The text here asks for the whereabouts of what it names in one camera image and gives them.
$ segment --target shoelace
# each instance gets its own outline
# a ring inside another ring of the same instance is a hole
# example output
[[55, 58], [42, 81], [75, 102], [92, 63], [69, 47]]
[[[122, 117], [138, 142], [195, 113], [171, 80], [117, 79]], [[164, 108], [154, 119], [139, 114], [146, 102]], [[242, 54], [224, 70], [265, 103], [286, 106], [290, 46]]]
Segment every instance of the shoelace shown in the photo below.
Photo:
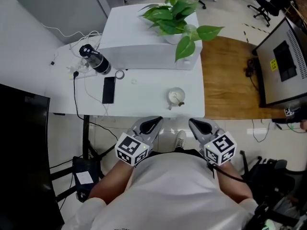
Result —
[[177, 141], [176, 147], [182, 147], [183, 142], [184, 142], [184, 139], [179, 138]]

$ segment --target wooden tabletop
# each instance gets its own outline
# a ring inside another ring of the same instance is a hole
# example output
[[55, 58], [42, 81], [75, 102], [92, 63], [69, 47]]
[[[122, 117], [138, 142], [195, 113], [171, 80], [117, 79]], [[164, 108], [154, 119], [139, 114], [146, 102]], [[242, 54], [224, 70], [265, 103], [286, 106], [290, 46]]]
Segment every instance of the wooden tabletop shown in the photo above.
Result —
[[[205, 117], [210, 119], [284, 118], [280, 109], [259, 108], [260, 96], [245, 76], [254, 45], [216, 37], [203, 42], [201, 64], [205, 92]], [[257, 76], [252, 77], [258, 87]]]

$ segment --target sneaker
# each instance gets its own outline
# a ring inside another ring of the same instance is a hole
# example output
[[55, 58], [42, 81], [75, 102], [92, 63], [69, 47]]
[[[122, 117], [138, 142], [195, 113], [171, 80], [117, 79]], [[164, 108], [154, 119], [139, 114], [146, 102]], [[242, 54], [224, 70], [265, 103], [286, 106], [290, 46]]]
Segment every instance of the sneaker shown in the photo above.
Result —
[[176, 141], [175, 141], [175, 148], [182, 148], [184, 149], [185, 140], [187, 138], [187, 134], [185, 131], [181, 130], [177, 134]]

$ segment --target television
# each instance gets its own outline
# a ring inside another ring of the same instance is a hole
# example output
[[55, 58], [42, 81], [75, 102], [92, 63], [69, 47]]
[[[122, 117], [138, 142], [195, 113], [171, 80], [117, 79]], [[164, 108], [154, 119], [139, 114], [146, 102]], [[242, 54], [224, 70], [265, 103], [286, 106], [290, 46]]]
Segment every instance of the television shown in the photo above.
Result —
[[0, 84], [0, 230], [60, 229], [50, 179], [50, 99]]

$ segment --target white floor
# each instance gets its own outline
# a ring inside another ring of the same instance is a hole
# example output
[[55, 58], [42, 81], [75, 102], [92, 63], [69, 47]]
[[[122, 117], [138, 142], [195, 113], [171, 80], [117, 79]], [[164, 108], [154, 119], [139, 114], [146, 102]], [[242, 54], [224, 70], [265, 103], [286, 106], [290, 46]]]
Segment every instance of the white floor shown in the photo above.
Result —
[[[164, 0], [127, 0], [129, 4], [135, 3], [155, 3]], [[207, 9], [201, 7], [197, 10], [197, 16], [200, 25], [218, 25], [225, 26], [221, 31], [221, 35], [246, 41], [244, 32], [246, 32], [250, 43], [257, 45], [266, 37], [274, 26], [282, 19], [282, 15], [271, 17], [271, 26], [266, 27], [266, 23], [262, 19], [254, 19], [255, 12], [247, 8], [253, 0], [204, 0]], [[110, 128], [110, 130], [119, 137], [122, 132], [126, 132], [138, 118], [128, 117], [100, 117], [93, 118], [93, 122]], [[252, 165], [257, 156], [272, 159], [285, 159], [288, 161], [287, 168], [289, 170], [303, 170], [307, 163], [307, 135], [298, 134], [289, 130], [287, 126], [282, 126], [279, 130], [273, 123], [270, 123], [270, 130], [266, 139], [258, 143], [253, 137], [253, 125], [251, 120], [216, 120], [217, 124], [230, 131], [237, 142], [238, 153], [232, 160], [233, 164], [239, 171], [242, 171], [243, 163], [239, 151], [245, 150], [248, 161]], [[255, 136], [258, 140], [265, 138], [270, 120], [254, 120]], [[59, 164], [72, 158], [79, 156], [82, 152], [82, 120], [76, 115], [55, 116], [49, 115], [48, 125], [48, 151], [50, 166]], [[295, 124], [295, 131], [302, 132], [299, 124]], [[154, 150], [159, 152], [171, 151], [174, 145], [175, 137], [180, 130], [187, 133], [186, 149], [198, 149], [199, 144], [193, 137], [188, 126], [188, 119], [178, 118], [176, 120], [164, 119], [163, 128], [154, 143]], [[100, 127], [90, 126], [90, 141], [99, 153], [110, 148], [116, 143], [115, 138], [106, 130]], [[114, 152], [110, 152], [102, 160], [103, 173], [108, 172], [117, 161]], [[71, 166], [66, 163], [51, 172], [62, 170]], [[71, 183], [71, 175], [67, 175], [53, 182], [56, 194], [69, 188]], [[75, 194], [69, 196], [61, 210], [64, 220], [69, 219], [74, 212], [80, 207], [81, 203], [76, 199]]]

